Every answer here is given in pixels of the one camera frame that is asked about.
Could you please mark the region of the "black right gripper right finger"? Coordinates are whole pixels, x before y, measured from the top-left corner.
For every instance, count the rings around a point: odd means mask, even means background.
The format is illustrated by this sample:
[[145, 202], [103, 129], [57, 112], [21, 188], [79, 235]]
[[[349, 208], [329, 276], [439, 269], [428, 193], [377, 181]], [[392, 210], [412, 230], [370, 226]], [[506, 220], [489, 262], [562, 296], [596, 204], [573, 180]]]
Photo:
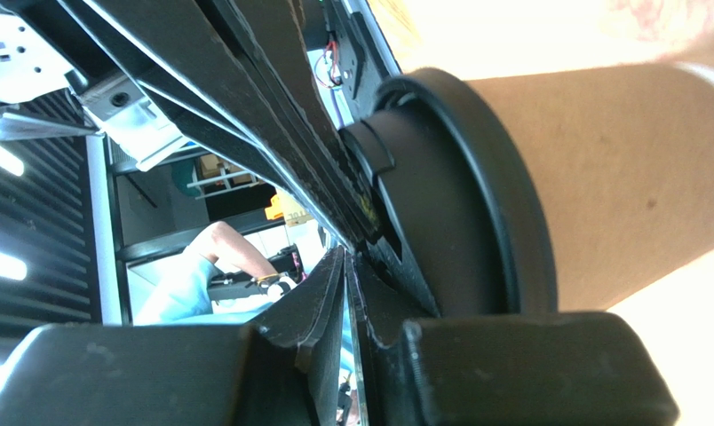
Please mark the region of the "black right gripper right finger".
[[334, 425], [355, 315], [370, 425], [672, 425], [678, 406], [609, 312], [435, 318], [331, 250], [244, 325], [34, 329], [0, 376], [0, 425]]

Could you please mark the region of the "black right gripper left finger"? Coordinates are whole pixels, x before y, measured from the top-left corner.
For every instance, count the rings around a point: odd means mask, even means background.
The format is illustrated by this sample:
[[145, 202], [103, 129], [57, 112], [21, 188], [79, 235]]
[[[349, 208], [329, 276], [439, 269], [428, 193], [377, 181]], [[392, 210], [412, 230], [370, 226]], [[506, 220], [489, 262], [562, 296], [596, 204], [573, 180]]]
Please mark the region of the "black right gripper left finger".
[[367, 182], [319, 101], [277, 73], [234, 1], [66, 1], [183, 134], [279, 186], [347, 247], [381, 234]]

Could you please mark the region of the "black plastic cup lid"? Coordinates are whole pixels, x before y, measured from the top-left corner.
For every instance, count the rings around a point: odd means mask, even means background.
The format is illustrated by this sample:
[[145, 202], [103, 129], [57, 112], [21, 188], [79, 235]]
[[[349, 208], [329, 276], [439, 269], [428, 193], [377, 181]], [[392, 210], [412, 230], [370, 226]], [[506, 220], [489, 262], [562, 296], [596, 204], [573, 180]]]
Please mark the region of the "black plastic cup lid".
[[391, 77], [341, 135], [380, 221], [368, 256], [392, 288], [434, 317], [557, 311], [534, 182], [470, 84], [437, 68]]

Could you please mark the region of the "paper coffee cup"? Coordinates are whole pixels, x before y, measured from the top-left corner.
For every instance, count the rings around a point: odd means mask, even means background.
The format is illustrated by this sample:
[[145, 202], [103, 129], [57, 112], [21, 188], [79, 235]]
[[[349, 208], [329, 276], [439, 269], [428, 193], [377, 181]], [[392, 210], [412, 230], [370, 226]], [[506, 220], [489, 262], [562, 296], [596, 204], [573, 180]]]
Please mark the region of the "paper coffee cup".
[[562, 311], [605, 310], [714, 249], [714, 68], [476, 80], [548, 223]]

